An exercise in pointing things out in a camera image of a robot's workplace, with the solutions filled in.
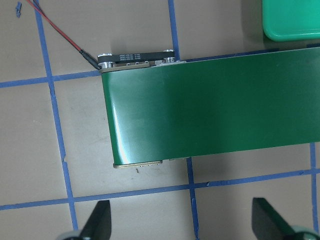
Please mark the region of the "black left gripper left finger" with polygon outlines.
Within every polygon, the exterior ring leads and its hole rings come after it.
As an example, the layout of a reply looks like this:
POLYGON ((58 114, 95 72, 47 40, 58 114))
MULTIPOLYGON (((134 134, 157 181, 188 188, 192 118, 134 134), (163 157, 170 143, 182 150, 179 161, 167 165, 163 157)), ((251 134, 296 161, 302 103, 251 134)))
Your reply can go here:
POLYGON ((112 235, 111 204, 109 200, 96 203, 81 231, 62 233, 57 240, 109 240, 112 235))

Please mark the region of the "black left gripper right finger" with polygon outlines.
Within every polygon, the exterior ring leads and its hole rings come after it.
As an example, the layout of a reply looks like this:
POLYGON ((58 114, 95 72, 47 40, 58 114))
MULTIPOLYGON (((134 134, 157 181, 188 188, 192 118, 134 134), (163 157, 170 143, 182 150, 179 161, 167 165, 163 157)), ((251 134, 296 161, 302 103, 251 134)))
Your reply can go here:
POLYGON ((318 240, 312 229, 289 225, 263 197, 252 199, 251 228, 258 240, 318 240))

